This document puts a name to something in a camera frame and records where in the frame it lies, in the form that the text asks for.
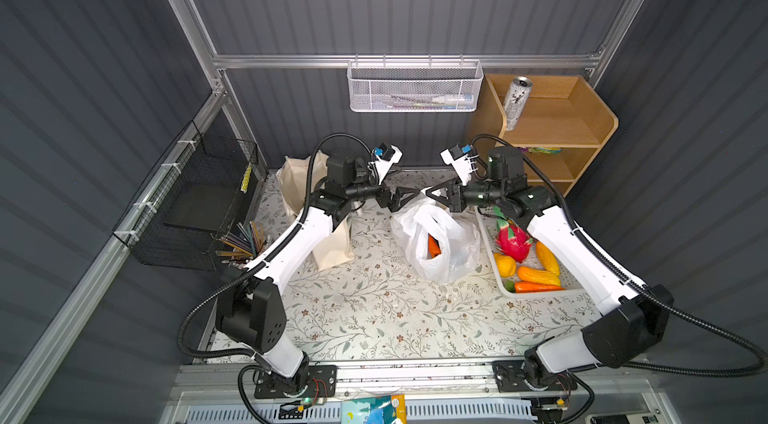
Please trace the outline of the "white plastic grocery bag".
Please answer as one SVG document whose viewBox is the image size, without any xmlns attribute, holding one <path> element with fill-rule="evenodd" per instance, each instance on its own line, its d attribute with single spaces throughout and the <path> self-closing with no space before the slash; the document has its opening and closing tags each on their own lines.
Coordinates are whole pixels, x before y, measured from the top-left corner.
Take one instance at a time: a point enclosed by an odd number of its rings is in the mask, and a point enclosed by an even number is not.
<svg viewBox="0 0 768 424">
<path fill-rule="evenodd" d="M 450 284 L 476 271 L 480 265 L 481 237 L 465 216 L 455 217 L 421 195 L 391 216 L 391 231 L 405 260 L 427 281 Z M 442 254 L 428 258 L 428 235 L 435 237 Z"/>
</svg>

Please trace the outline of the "cream canvas tote bag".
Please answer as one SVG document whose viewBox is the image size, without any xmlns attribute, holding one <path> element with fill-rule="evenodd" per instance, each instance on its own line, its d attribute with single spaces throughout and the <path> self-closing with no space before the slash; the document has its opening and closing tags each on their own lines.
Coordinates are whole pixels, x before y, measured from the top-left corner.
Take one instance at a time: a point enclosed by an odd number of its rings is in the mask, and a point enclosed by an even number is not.
<svg viewBox="0 0 768 424">
<path fill-rule="evenodd" d="M 309 157 L 285 159 L 276 176 L 283 207 L 288 217 L 296 219 L 307 199 L 311 205 L 316 203 L 318 185 L 328 175 L 327 160 L 328 155 L 323 151 L 316 153 L 313 164 L 310 164 Z M 311 256 L 318 271 L 329 270 L 355 259 L 350 230 L 349 219 L 345 218 L 313 249 Z"/>
</svg>

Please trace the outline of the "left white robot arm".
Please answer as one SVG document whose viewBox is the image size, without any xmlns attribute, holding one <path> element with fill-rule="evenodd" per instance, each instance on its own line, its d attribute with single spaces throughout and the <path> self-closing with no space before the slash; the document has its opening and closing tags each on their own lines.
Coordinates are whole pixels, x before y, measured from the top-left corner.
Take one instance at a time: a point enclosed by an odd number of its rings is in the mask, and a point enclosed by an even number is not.
<svg viewBox="0 0 768 424">
<path fill-rule="evenodd" d="M 402 158 L 401 150 L 382 143 L 365 147 L 357 156 L 333 152 L 326 160 L 326 174 L 313 178 L 317 155 L 309 157 L 303 207 L 296 220 L 266 250 L 249 261 L 241 274 L 222 285 L 203 304 L 194 307 L 180 324 L 179 350 L 196 359 L 246 356 L 293 389 L 304 386 L 309 358 L 285 334 L 287 316 L 282 296 L 291 277 L 351 213 L 354 203 L 375 200 L 396 211 L 417 195 L 410 188 L 389 189 L 384 180 Z M 203 351 L 189 346 L 185 335 L 204 304 L 213 304 L 215 327 L 238 347 Z"/>
</svg>

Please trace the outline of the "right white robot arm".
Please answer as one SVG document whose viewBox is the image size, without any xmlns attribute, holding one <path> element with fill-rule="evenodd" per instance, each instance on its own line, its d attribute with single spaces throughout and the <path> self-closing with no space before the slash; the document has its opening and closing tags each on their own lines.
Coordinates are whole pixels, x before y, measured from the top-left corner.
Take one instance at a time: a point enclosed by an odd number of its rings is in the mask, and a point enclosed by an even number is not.
<svg viewBox="0 0 768 424">
<path fill-rule="evenodd" d="M 536 165 L 528 155 L 501 138 L 487 154 L 486 174 L 473 174 L 479 156 L 472 144 L 454 145 L 441 153 L 457 176 L 427 189 L 431 199 L 461 212 L 468 206 L 496 206 L 504 218 L 542 242 L 576 278 L 601 316 L 590 325 L 550 338 L 524 354 L 522 373 L 534 389 L 549 385 L 561 373 L 599 367 L 632 368 L 703 378 L 740 378 L 767 369 L 767 354 L 756 344 L 676 308 L 662 285 L 647 286 L 606 253 L 580 227 L 562 193 L 540 173 L 542 183 L 528 183 L 526 170 Z M 682 368 L 637 361 L 658 344 L 670 317 L 676 317 L 753 354 L 754 364 L 733 369 Z"/>
</svg>

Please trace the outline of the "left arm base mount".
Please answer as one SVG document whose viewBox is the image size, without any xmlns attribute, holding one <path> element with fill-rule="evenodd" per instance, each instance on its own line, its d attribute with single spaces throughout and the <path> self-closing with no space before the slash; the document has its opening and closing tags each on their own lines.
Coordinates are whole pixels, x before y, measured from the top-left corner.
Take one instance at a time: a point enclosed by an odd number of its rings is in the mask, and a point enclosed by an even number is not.
<svg viewBox="0 0 768 424">
<path fill-rule="evenodd" d="M 278 398 L 330 398 L 335 395 L 338 382 L 335 365 L 301 366 L 291 378 L 277 372 L 260 371 L 256 376 L 253 396 L 256 399 Z"/>
</svg>

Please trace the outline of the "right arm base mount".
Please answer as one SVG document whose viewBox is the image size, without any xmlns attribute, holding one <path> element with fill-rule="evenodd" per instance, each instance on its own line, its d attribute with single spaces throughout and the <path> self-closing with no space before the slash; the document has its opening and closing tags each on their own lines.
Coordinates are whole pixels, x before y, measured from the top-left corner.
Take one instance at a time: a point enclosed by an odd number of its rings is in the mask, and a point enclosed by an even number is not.
<svg viewBox="0 0 768 424">
<path fill-rule="evenodd" d="M 568 393 L 579 388 L 579 384 L 570 375 L 542 370 L 536 363 L 524 358 L 495 360 L 491 363 L 491 369 L 500 392 L 560 390 Z"/>
</svg>

